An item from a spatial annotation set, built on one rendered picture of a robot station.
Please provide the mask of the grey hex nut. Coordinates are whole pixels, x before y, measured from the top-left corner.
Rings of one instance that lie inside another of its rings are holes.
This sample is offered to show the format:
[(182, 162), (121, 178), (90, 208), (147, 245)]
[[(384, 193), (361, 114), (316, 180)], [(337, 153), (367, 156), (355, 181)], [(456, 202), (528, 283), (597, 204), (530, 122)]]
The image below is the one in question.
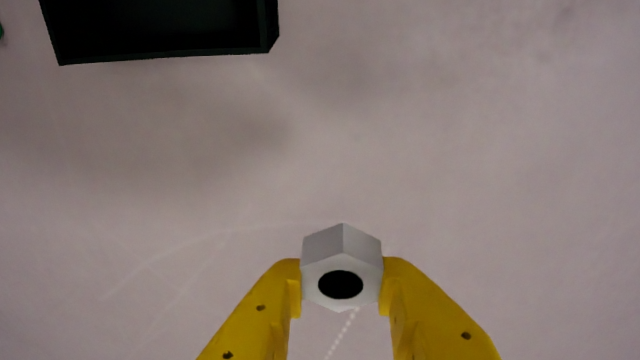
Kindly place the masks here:
[(344, 222), (303, 237), (302, 298), (343, 312), (378, 301), (381, 240)]

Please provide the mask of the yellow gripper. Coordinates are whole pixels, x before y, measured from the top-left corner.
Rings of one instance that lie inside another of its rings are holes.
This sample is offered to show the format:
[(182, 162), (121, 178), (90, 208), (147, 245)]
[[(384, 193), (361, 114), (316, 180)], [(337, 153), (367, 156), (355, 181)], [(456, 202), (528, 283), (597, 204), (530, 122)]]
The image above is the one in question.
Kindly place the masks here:
[[(490, 336), (407, 260), (382, 256), (379, 315), (389, 316), (394, 360), (502, 360)], [(196, 360), (287, 360), (290, 321), (301, 317), (300, 258), (274, 263)]]

